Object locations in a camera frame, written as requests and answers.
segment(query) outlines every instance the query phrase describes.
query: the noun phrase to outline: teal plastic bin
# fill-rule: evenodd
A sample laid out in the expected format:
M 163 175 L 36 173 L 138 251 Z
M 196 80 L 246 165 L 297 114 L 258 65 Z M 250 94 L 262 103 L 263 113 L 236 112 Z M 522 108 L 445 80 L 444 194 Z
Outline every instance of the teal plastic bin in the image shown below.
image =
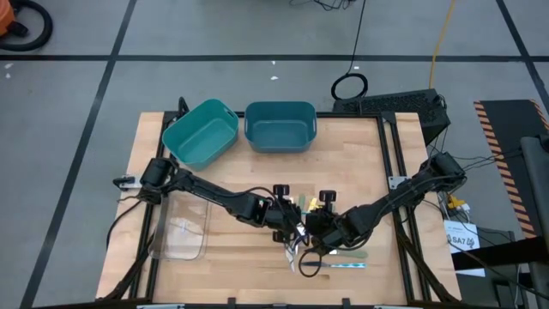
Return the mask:
M 237 115 L 220 100 L 207 100 L 167 128 L 162 142 L 187 167 L 200 171 L 237 138 Z
M 244 132 L 256 152 L 304 152 L 317 136 L 317 112 L 308 102 L 254 102 L 246 108 Z

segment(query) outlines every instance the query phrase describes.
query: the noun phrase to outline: wooden table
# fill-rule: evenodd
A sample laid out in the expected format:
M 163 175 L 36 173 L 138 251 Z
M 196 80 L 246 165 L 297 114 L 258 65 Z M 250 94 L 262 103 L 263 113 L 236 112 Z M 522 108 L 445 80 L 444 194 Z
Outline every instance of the wooden table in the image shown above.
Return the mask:
M 396 116 L 404 161 L 412 175 L 427 157 L 419 120 L 416 114 Z M 155 156 L 162 117 L 162 112 L 141 115 L 129 174 L 142 174 Z M 336 190 L 339 212 L 388 193 L 375 119 L 320 118 L 317 126 L 317 138 L 303 154 L 257 154 L 240 130 L 236 144 L 196 175 L 232 191 L 272 184 L 289 184 L 293 196 Z M 387 140 L 396 173 L 391 138 Z M 427 198 L 436 202 L 433 194 Z M 120 203 L 118 214 L 133 203 Z M 144 209 L 136 209 L 114 229 L 98 297 L 108 294 L 135 260 Z M 369 255 L 364 261 L 366 269 L 322 269 L 308 279 L 288 269 L 282 245 L 271 240 L 270 230 L 242 224 L 221 207 L 211 209 L 206 254 L 192 262 L 160 260 L 155 302 L 226 304 L 228 297 L 236 297 L 238 303 L 261 304 L 340 304 L 342 298 L 350 298 L 354 305 L 406 304 L 391 215 L 382 219 L 363 248 Z M 416 219 L 425 261 L 450 293 L 461 298 L 439 211 L 422 203 L 416 209 Z M 338 257 L 326 257 L 325 262 L 333 261 L 331 258 Z M 410 264 L 414 292 L 420 299 L 417 270 Z M 148 263 L 142 270 L 140 295 L 144 295 L 147 274 Z

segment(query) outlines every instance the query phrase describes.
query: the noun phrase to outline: orange and black striped panel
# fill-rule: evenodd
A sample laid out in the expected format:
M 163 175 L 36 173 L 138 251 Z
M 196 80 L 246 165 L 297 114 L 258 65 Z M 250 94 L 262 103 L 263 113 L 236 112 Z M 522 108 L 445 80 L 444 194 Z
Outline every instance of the orange and black striped panel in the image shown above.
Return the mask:
M 499 174 L 501 175 L 502 180 L 504 181 L 505 189 L 507 190 L 507 195 L 509 196 L 509 200 L 513 205 L 513 210 L 515 211 L 516 219 L 518 219 L 518 222 L 521 225 L 521 229 L 522 229 L 522 232 L 524 233 L 524 237 L 526 238 L 536 237 L 534 227 L 530 223 L 530 218 L 528 217 L 526 208 L 524 208 L 524 205 L 522 204 L 521 194 L 519 190 L 516 188 L 513 175 L 511 175 L 509 167 L 505 162 L 505 158 L 502 155 L 502 150 L 499 147 L 498 138 L 496 137 L 496 134 L 494 133 L 494 130 L 490 125 L 490 119 L 488 119 L 487 117 L 485 108 L 482 105 L 482 103 L 475 101 L 474 110 L 477 112 L 477 115 L 479 116 L 480 125 L 482 126 L 482 130 L 484 131 L 484 135 L 486 136 L 486 140 L 488 141 L 490 150 L 492 151 L 492 154 L 495 158 L 496 166 L 499 170 Z
M 540 119 L 541 119 L 541 122 L 543 123 L 543 126 L 545 126 L 546 130 L 549 131 L 549 123 L 547 123 L 547 120 L 546 120 L 545 116 L 543 116 L 543 112 L 541 111 L 540 106 L 534 100 L 530 100 L 530 102 L 534 103 L 534 107 L 537 110 L 538 115 L 540 115 Z

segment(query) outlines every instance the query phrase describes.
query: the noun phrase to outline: clear plastic lid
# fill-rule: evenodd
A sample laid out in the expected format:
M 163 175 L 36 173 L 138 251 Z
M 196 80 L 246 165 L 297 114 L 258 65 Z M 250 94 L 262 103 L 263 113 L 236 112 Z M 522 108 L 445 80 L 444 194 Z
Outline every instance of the clear plastic lid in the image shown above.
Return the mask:
M 208 240 L 209 202 L 190 193 L 174 191 L 163 198 L 149 255 L 153 258 L 194 260 Z

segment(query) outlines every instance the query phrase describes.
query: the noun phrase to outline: gray floor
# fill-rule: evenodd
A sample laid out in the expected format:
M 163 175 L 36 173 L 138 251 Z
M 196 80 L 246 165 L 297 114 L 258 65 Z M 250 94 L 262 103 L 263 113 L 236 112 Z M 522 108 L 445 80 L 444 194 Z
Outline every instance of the gray floor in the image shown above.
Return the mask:
M 55 21 L 41 55 L 109 55 L 129 0 L 41 0 Z M 549 55 L 549 2 L 507 0 L 528 52 Z M 370 0 L 360 55 L 432 54 L 449 0 Z M 360 1 L 324 12 L 287 0 L 137 0 L 121 55 L 348 55 Z M 32 12 L 21 19 L 39 27 Z M 460 0 L 442 55 L 519 56 L 495 1 Z M 37 261 L 108 57 L 97 61 L 0 61 L 0 307 L 15 308 Z M 306 100 L 329 111 L 329 88 L 348 61 L 122 61 L 114 66 L 100 112 L 46 265 L 35 306 L 90 301 L 105 257 L 105 236 L 140 112 L 172 110 L 183 95 L 190 107 L 210 98 L 244 110 L 256 100 Z M 357 62 L 369 94 L 427 88 L 428 62 Z M 549 64 L 536 63 L 549 82 Z M 341 96 L 356 85 L 342 85 Z M 435 87 L 453 124 L 445 149 L 490 155 L 474 100 L 534 99 L 540 95 L 523 62 L 438 63 Z M 494 166 L 472 170 L 457 193 L 482 227 L 515 231 L 518 222 Z

